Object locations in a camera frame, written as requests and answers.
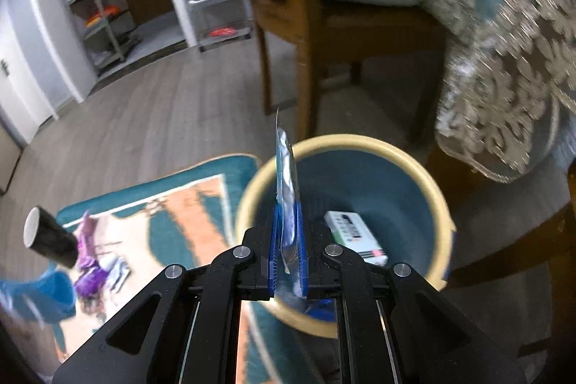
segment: floral lace pattern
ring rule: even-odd
[[[550,151],[558,102],[576,113],[576,0],[427,0],[457,38],[447,51],[437,141],[488,177],[512,181]]]

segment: white door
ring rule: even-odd
[[[0,0],[0,60],[5,64],[0,67],[0,107],[30,143],[52,110],[19,48],[6,0]]]

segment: metal bolt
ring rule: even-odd
[[[324,248],[324,252],[329,256],[336,257],[341,255],[344,252],[344,249],[342,249],[341,245],[331,244]]]
[[[397,263],[394,266],[394,273],[398,275],[398,277],[407,277],[412,272],[410,265],[406,265],[405,263]]]
[[[177,279],[180,275],[182,275],[182,272],[183,272],[182,267],[176,264],[169,265],[168,267],[166,267],[166,270],[164,271],[166,277],[168,277],[169,279]]]
[[[232,251],[232,254],[234,254],[234,257],[237,257],[238,259],[243,259],[244,257],[248,257],[250,252],[248,246],[236,246],[234,251]]]

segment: trash bin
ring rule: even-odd
[[[304,223],[323,220],[328,210],[359,213],[388,255],[388,265],[407,262],[436,289],[444,287],[456,228],[440,189],[416,160],[393,145],[347,134],[314,137],[294,145],[293,152]],[[271,159],[238,206],[238,243],[251,226],[272,223],[275,195]],[[291,327],[335,338],[335,322],[305,314],[301,300],[286,293],[291,289],[281,265],[278,274],[282,291],[263,306]]]

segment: rug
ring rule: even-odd
[[[106,298],[106,317],[122,308],[166,265],[204,265],[234,244],[235,212],[258,166],[258,159],[251,155],[227,155],[62,209],[56,220],[70,231],[77,229],[82,214],[89,210],[97,219],[97,256],[114,252],[132,270],[122,289]],[[78,275],[70,272],[73,280]],[[75,317],[54,327],[60,361],[102,324],[82,313],[78,305],[77,311]],[[318,384],[321,377],[293,330],[261,305],[243,302],[236,382]]]

